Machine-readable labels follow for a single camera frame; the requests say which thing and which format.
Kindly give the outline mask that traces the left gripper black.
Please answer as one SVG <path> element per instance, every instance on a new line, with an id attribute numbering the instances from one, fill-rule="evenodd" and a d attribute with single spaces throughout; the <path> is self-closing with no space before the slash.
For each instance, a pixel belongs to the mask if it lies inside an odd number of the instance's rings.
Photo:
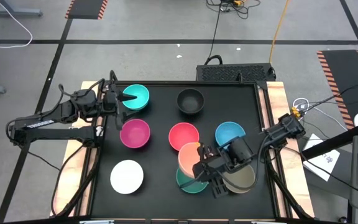
<path id="1" fill-rule="evenodd" d="M 117 93 L 117 86 L 114 83 L 110 83 L 102 88 L 102 109 L 101 116 L 112 116 L 115 118 L 116 129 L 121 130 L 124 123 L 135 115 L 135 111 L 122 111 L 119 112 L 117 101 L 129 101 L 137 99 L 137 96 L 128 95 L 119 91 Z"/>

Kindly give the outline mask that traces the peach bowl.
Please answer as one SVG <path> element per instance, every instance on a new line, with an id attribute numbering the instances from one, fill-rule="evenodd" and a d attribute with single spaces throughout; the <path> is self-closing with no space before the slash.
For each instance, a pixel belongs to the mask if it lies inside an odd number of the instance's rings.
<path id="1" fill-rule="evenodd" d="M 198 148 L 201 146 L 198 142 L 189 142 L 185 144 L 178 153 L 178 165 L 180 170 L 192 179 L 195 178 L 193 166 L 200 161 Z"/>

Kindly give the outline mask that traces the turquoise bowl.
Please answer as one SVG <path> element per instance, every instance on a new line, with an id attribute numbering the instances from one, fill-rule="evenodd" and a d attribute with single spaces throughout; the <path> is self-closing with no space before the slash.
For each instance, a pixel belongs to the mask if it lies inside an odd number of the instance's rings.
<path id="1" fill-rule="evenodd" d="M 130 110 L 141 110 L 146 107 L 149 102 L 150 93 L 143 85 L 130 85 L 124 89 L 123 93 L 136 96 L 136 99 L 123 102 L 124 106 Z"/>

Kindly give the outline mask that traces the magenta bowl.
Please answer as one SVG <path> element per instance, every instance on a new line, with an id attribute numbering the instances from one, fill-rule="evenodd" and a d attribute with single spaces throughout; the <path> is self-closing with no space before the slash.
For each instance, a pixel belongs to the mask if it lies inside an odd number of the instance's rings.
<path id="1" fill-rule="evenodd" d="M 132 119 L 122 126 L 120 140 L 126 147 L 136 149 L 144 146 L 150 139 L 149 125 L 142 119 Z"/>

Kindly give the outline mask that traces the green bowl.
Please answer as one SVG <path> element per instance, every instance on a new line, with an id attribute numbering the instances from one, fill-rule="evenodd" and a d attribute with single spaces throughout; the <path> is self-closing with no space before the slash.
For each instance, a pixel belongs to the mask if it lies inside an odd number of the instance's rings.
<path id="1" fill-rule="evenodd" d="M 190 185 L 186 185 L 185 187 L 181 188 L 182 191 L 189 193 L 189 194 L 200 193 L 209 184 L 208 182 L 195 181 L 191 177 L 186 176 L 180 169 L 177 169 L 177 172 L 176 172 L 176 182 L 179 187 L 190 182 Z"/>

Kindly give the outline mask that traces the coral red bowl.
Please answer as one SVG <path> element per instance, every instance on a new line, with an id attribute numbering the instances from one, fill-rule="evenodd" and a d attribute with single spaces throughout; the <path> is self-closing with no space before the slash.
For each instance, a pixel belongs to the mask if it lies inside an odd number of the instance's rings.
<path id="1" fill-rule="evenodd" d="M 176 151 L 180 151 L 185 144 L 199 140 L 200 134 L 197 128 L 190 123 L 177 123 L 168 134 L 168 141 Z"/>

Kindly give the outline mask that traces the blue bowl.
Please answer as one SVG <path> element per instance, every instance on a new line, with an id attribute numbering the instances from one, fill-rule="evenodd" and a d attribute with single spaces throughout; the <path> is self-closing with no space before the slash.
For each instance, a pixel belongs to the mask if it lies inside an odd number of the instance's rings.
<path id="1" fill-rule="evenodd" d="M 245 135 L 246 132 L 242 126 L 232 121 L 221 123 L 215 130 L 215 139 L 219 146 L 222 146 L 235 137 L 242 137 Z"/>

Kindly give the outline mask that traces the khaki beige bowl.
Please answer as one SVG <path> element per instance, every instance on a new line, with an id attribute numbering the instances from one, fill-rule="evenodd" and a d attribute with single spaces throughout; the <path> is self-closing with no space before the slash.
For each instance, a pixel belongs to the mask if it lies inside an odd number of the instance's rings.
<path id="1" fill-rule="evenodd" d="M 255 172 L 251 165 L 245 166 L 241 170 L 232 174 L 224 172 L 223 176 L 225 176 L 225 178 L 227 178 L 233 184 L 243 188 L 249 188 L 255 180 Z M 223 180 L 223 182 L 228 188 L 228 190 L 230 190 L 231 192 L 234 192 L 236 194 L 244 194 L 248 192 L 248 190 L 241 190 L 236 187 L 233 187 L 226 180 Z"/>

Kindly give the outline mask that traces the dark grey bowl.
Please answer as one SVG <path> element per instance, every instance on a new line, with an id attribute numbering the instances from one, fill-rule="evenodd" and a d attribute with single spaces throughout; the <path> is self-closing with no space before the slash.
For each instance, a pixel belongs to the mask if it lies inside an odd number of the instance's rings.
<path id="1" fill-rule="evenodd" d="M 187 88 L 179 92 L 177 105 L 179 110 L 185 114 L 196 114 L 204 107 L 204 96 L 197 89 Z"/>

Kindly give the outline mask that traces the white bowl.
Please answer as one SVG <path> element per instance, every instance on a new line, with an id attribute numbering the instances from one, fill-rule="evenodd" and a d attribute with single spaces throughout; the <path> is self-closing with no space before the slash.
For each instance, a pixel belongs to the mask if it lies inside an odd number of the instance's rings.
<path id="1" fill-rule="evenodd" d="M 141 165 L 133 160 L 124 160 L 116 164 L 110 175 L 112 188 L 119 194 L 134 193 L 144 179 L 144 171 Z"/>

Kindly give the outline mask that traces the wooden table side board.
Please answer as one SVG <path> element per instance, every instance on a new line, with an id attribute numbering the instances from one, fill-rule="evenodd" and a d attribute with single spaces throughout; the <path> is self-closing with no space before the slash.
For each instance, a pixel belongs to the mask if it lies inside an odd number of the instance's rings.
<path id="1" fill-rule="evenodd" d="M 91 126 L 91 123 L 87 123 L 80 118 L 70 126 L 70 129 L 82 128 L 83 126 Z M 54 189 L 52 196 L 50 216 L 57 215 L 64 209 L 94 164 L 97 149 L 87 149 L 85 147 L 79 149 L 80 146 L 80 142 L 68 140 L 62 164 L 65 165 L 60 168 L 61 172 L 58 175 L 56 190 Z M 90 201 L 91 184 L 92 181 L 86 186 L 83 195 L 79 198 L 69 216 L 86 215 L 86 209 Z"/>
<path id="2" fill-rule="evenodd" d="M 273 120 L 276 124 L 278 123 L 279 117 L 290 112 L 284 84 L 283 82 L 267 82 L 267 91 Z M 303 163 L 300 155 L 297 153 L 299 151 L 297 141 L 295 139 L 288 139 L 287 142 L 286 148 L 280 152 L 287 189 L 302 209 L 308 215 L 314 217 Z"/>

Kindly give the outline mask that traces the black computer case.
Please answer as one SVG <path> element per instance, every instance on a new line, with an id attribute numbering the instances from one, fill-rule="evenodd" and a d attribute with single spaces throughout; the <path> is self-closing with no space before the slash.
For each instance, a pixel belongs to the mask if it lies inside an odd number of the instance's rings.
<path id="1" fill-rule="evenodd" d="M 244 82 L 276 80 L 275 70 L 270 63 L 198 65 L 196 68 L 196 81 L 239 81 L 239 75 Z"/>

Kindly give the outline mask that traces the small hazard striped mat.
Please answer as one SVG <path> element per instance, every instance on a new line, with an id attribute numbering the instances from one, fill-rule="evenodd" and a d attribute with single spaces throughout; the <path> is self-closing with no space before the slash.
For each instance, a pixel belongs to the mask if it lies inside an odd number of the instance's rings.
<path id="1" fill-rule="evenodd" d="M 71 0 L 66 19 L 101 20 L 109 0 Z"/>

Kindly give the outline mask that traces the white paper sheet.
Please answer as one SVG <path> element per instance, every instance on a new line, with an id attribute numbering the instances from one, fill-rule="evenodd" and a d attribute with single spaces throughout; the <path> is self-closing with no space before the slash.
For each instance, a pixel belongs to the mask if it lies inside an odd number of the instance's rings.
<path id="1" fill-rule="evenodd" d="M 307 143 L 303 149 L 305 152 L 307 149 L 321 143 L 323 140 L 317 137 L 315 134 L 311 134 L 308 138 Z M 313 174 L 317 175 L 320 179 L 325 180 L 326 182 L 330 178 L 336 162 L 338 161 L 340 152 L 337 150 L 332 150 L 323 155 L 309 159 L 308 161 L 303 162 L 303 166 L 311 171 Z"/>

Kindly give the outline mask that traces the black boom bar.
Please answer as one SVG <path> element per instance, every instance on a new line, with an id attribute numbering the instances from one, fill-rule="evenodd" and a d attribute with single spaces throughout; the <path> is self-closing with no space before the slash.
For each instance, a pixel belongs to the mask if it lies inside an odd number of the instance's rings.
<path id="1" fill-rule="evenodd" d="M 312 159 L 339 147 L 350 144 L 354 136 L 358 136 L 358 126 L 306 149 L 302 152 L 302 160 L 305 161 Z"/>

